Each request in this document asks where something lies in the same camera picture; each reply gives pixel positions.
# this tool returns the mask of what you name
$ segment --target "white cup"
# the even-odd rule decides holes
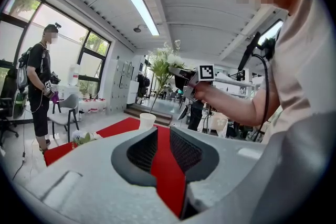
[[[155,120],[155,115],[149,113],[141,113],[139,129],[149,130],[151,127],[153,127]]]

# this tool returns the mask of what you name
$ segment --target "window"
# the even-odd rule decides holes
[[[94,33],[90,33],[88,40],[86,41],[85,48],[106,56],[109,44],[107,41],[98,37]]]
[[[29,22],[39,4],[38,0],[9,0],[3,13]]]
[[[62,13],[42,4],[26,33],[19,55],[39,43],[48,24],[58,23],[58,38],[50,45],[51,71],[67,83],[69,68],[76,63],[88,29],[77,24]]]
[[[101,73],[111,43],[92,31],[87,39],[83,37],[82,40],[85,44],[78,58],[80,65],[78,86],[83,97],[89,97],[89,93],[95,96],[99,91]]]
[[[0,22],[0,60],[14,62],[15,52],[22,35],[23,28]]]
[[[259,38],[258,45],[262,45],[266,38],[275,38],[278,30],[282,27],[284,22],[282,20],[278,20],[273,24],[268,30],[266,30],[261,37]]]
[[[96,81],[78,80],[78,87],[83,98],[89,98],[90,94],[94,98],[98,93],[98,82]]]
[[[4,86],[5,77],[6,77],[8,71],[9,71],[8,68],[0,67],[0,93],[1,93],[2,88]]]
[[[38,0],[9,0],[0,14],[0,67],[14,66],[26,27],[38,7]]]
[[[50,46],[51,71],[66,84],[70,66],[79,64],[82,95],[97,95],[111,42],[41,0],[8,0],[0,13],[0,89],[8,69],[17,65],[21,54],[39,43],[44,28],[54,23],[61,28]]]
[[[80,75],[88,76],[92,78],[98,78],[97,76],[102,59],[96,58],[89,54],[83,54],[82,61],[80,62]]]

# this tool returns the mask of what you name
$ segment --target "fluorescent light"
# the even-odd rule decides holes
[[[277,34],[278,30],[283,25],[283,21],[280,20],[276,24],[274,24],[269,30],[267,30],[258,40],[258,45],[262,45],[262,43],[265,41],[266,38],[275,38],[275,35]]]
[[[140,13],[141,17],[145,21],[149,31],[152,33],[153,36],[158,36],[159,31],[156,27],[155,22],[153,21],[153,18],[151,14],[149,13],[149,10],[144,2],[144,0],[131,0],[138,12]]]

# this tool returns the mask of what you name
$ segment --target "step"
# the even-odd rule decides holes
[[[140,114],[142,113],[141,111],[139,110],[135,110],[135,109],[131,109],[131,108],[127,108],[124,110],[124,113],[128,114],[128,115],[131,115],[131,116],[135,116],[137,118],[140,118]],[[164,119],[162,117],[159,117],[157,116],[156,117],[156,120],[155,120],[155,123],[156,124],[161,124],[161,125],[164,125],[164,126],[169,126],[170,123],[171,123],[172,120],[168,120],[168,119]]]
[[[133,110],[138,110],[141,111],[142,113],[149,113],[151,111],[151,108],[148,106],[140,105],[140,104],[132,104],[132,105],[127,105],[127,108],[133,109]],[[156,117],[167,119],[167,120],[172,120],[173,115],[170,114],[165,114],[159,111],[154,111],[150,112],[151,114],[155,115]]]

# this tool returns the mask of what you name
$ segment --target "black pants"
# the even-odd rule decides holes
[[[203,103],[201,102],[194,102],[190,108],[190,121],[188,125],[188,129],[197,131],[199,122],[202,118],[202,110],[203,110]]]
[[[42,137],[48,134],[49,98],[42,96],[29,97],[30,110],[33,115],[35,135]]]

